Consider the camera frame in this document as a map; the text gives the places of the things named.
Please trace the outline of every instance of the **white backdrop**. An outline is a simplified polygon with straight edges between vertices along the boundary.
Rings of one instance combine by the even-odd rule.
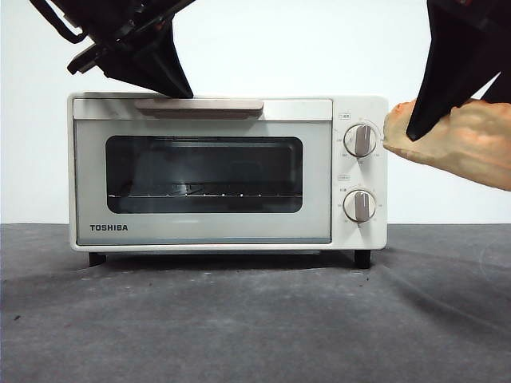
[[[426,0],[196,0],[175,19],[197,94],[375,93],[416,97],[430,32]],[[67,222],[67,96],[141,90],[99,69],[28,1],[2,0],[2,221]],[[390,155],[391,223],[511,223],[511,193]]]

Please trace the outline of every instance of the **toshiba logo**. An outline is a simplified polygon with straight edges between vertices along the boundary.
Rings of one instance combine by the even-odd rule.
[[[128,231],[128,225],[90,225],[91,231]]]

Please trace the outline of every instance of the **temperature dial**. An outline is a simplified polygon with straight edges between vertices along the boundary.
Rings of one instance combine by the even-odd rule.
[[[352,126],[344,136],[344,146],[352,156],[369,156],[376,148],[376,134],[368,124]]]
[[[367,222],[373,218],[376,212],[376,201],[367,191],[353,191],[344,200],[344,212],[352,221]]]

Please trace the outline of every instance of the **control panel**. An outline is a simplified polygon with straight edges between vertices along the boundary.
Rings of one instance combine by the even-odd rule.
[[[381,97],[334,100],[332,240],[341,248],[386,245],[387,162]]]

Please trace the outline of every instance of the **gripper hand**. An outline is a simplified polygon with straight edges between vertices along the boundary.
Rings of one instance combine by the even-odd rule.
[[[426,135],[492,78],[483,96],[511,103],[511,1],[428,0],[431,47],[407,136]]]

